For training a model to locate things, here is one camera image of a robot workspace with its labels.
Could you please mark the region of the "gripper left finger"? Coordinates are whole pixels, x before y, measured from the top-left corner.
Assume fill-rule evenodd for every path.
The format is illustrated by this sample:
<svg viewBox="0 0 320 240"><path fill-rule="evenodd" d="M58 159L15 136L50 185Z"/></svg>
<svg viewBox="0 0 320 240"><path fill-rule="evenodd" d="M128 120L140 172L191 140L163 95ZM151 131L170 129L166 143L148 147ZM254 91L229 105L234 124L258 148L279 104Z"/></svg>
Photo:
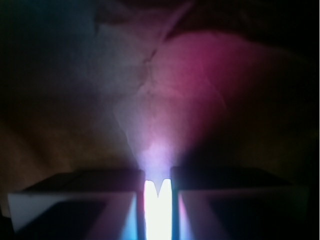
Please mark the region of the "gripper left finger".
<svg viewBox="0 0 320 240"><path fill-rule="evenodd" d="M8 194L18 240L143 240L145 173L58 173Z"/></svg>

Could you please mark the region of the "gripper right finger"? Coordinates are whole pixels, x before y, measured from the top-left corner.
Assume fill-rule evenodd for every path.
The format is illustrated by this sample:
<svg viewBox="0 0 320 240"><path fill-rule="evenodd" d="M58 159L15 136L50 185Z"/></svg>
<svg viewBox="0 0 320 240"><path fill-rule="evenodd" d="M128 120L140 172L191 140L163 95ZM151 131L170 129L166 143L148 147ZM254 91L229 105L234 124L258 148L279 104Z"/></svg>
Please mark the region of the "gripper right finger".
<svg viewBox="0 0 320 240"><path fill-rule="evenodd" d="M174 240L306 240L309 188L252 167L170 170Z"/></svg>

